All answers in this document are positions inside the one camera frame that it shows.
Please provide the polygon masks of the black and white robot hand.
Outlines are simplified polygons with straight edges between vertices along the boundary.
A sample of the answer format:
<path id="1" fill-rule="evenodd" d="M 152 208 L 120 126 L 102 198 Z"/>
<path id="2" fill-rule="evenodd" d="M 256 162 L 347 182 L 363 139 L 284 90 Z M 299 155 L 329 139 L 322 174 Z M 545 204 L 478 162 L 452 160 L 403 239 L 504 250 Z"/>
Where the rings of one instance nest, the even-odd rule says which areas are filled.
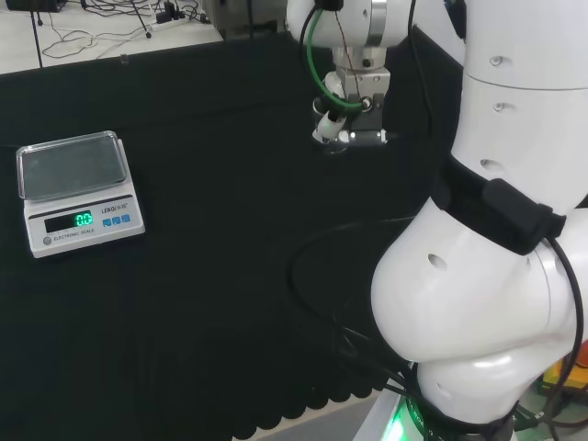
<path id="1" fill-rule="evenodd" d="M 385 68 L 353 74 L 346 69 L 329 72 L 323 85 L 333 96 L 361 108 L 345 108 L 326 95 L 312 103 L 315 128 L 312 138 L 326 153 L 348 149 L 384 147 L 398 138 L 383 127 L 383 108 L 390 87 L 390 71 Z"/>

